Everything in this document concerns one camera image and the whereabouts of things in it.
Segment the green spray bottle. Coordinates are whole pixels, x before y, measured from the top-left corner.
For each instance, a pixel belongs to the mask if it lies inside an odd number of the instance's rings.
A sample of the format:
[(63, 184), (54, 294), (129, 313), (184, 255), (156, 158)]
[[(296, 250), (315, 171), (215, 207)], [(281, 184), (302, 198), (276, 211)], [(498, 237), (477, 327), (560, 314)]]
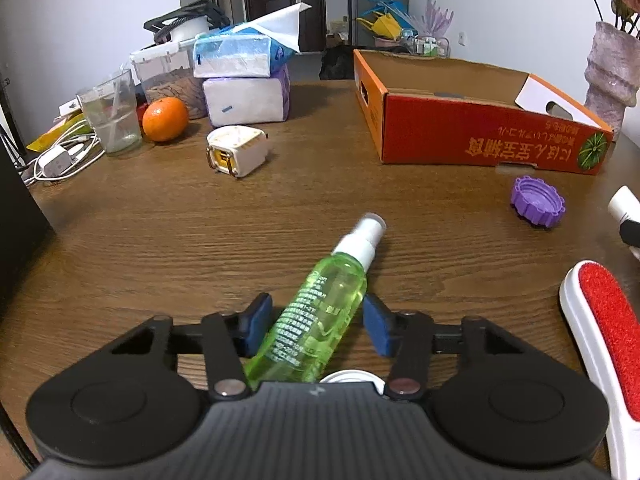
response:
[(321, 259), (245, 365), (248, 384), (316, 382), (368, 289), (368, 271), (386, 222), (364, 214)]

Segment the white tape measure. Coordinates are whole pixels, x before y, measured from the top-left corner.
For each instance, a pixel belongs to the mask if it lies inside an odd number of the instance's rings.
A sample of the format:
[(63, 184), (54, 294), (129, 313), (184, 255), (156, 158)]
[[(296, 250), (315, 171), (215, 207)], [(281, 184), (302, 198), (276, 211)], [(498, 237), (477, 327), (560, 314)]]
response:
[(269, 157), (267, 133), (249, 126), (223, 126), (206, 136), (206, 158), (214, 171), (241, 179)]

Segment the purple tissue pack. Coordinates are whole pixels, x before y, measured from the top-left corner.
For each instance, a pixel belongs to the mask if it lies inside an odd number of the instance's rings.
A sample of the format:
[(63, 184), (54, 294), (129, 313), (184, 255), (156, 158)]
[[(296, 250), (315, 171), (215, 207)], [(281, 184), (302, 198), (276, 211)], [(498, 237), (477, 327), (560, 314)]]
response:
[(291, 81), (283, 65), (268, 78), (209, 78), (203, 91), (215, 127), (285, 122), (291, 107)]

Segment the orange fruit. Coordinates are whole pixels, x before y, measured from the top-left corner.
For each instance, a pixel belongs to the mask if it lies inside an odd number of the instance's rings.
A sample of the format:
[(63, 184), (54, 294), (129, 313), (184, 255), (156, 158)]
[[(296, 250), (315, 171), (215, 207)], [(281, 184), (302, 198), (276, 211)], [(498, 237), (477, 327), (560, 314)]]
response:
[(151, 141), (165, 143), (181, 136), (189, 122), (186, 104), (174, 96), (168, 96), (148, 106), (142, 116), (142, 130)]

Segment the purple jar lid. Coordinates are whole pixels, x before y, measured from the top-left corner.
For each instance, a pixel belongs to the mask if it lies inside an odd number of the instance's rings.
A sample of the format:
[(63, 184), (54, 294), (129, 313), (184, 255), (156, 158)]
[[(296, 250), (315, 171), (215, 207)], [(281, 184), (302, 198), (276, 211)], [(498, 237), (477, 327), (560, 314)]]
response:
[(529, 176), (517, 177), (511, 191), (511, 205), (533, 226), (552, 229), (565, 214), (565, 200), (545, 180)]

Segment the yellow bag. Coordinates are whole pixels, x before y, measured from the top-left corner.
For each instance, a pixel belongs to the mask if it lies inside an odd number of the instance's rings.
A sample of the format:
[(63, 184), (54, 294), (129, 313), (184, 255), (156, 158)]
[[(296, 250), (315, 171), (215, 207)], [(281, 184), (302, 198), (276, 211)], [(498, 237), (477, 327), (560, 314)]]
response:
[(382, 38), (390, 41), (397, 41), (400, 38), (402, 28), (392, 14), (373, 11), (372, 15), (374, 17), (374, 21), (358, 16), (358, 18), (356, 18), (356, 22), (362, 25), (376, 38)]

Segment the black bag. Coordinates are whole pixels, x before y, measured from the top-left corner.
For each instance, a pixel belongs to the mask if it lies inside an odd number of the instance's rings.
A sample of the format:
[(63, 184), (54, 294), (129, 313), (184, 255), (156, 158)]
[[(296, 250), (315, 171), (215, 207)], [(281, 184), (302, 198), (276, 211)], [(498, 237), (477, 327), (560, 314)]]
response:
[(324, 50), (319, 72), (321, 80), (349, 80), (354, 77), (353, 46), (338, 44)]

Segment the blue tissue pack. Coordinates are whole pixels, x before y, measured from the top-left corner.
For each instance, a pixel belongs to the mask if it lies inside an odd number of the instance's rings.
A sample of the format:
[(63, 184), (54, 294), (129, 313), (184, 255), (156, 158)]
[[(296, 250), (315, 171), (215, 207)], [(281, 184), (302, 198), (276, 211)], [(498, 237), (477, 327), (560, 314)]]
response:
[(258, 77), (277, 73), (299, 54), (300, 14), (307, 3), (274, 11), (196, 38), (192, 52), (196, 78)]

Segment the orange cardboard box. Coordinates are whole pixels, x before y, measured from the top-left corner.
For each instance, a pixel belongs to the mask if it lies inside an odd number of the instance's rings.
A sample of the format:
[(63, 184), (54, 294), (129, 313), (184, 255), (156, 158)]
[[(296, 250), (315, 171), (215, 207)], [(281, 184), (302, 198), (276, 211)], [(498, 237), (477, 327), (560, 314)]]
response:
[(597, 174), (612, 128), (534, 74), (357, 50), (355, 84), (384, 164), (515, 164)]

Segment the clear plastic cup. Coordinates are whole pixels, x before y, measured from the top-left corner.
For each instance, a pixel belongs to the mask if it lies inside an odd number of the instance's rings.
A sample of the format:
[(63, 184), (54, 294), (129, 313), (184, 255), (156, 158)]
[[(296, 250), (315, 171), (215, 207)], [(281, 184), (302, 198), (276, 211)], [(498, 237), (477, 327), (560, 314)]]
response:
[(130, 151), (142, 142), (136, 88), (130, 68), (76, 93), (89, 126), (107, 155)]

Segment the white jar lid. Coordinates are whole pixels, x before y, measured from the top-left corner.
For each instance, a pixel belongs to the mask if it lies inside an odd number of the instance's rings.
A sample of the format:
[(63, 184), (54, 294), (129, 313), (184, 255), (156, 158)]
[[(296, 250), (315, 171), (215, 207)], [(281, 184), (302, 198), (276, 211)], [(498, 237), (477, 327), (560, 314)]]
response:
[(344, 384), (345, 382), (370, 382), (380, 396), (384, 394), (385, 382), (381, 377), (366, 370), (337, 370), (324, 376), (320, 382), (322, 384)]

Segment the clear food container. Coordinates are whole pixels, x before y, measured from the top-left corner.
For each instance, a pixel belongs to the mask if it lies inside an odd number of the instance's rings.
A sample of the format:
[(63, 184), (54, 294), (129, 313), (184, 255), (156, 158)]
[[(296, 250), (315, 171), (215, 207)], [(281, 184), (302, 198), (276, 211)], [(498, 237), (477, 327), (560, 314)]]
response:
[(169, 41), (130, 54), (131, 66), (149, 103), (177, 98), (191, 119), (207, 115), (203, 81), (193, 73), (195, 39)]

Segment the red white lint brush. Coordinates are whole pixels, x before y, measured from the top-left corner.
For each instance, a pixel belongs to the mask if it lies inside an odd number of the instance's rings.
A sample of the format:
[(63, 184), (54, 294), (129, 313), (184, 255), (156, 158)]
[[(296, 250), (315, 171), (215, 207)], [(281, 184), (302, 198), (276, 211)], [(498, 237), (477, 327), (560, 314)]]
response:
[(608, 459), (616, 479), (639, 477), (639, 321), (613, 274), (590, 260), (561, 283), (560, 305), (588, 377), (608, 401)]

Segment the purple coral decoration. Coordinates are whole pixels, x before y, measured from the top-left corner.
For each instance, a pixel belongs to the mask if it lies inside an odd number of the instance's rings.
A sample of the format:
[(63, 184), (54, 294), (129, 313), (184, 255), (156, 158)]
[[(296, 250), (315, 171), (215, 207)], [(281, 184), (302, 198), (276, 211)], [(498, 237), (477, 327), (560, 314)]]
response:
[(420, 36), (444, 38), (454, 20), (454, 10), (443, 9), (436, 0), (426, 0), (424, 12), (414, 28)]

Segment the pink ceramic vase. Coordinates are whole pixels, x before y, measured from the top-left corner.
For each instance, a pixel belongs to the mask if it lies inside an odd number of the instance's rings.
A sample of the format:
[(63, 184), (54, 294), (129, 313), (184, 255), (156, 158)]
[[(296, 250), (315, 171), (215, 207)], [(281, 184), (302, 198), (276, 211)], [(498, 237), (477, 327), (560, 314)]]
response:
[(627, 108), (637, 105), (639, 40), (613, 25), (597, 22), (587, 56), (585, 107), (620, 136)]

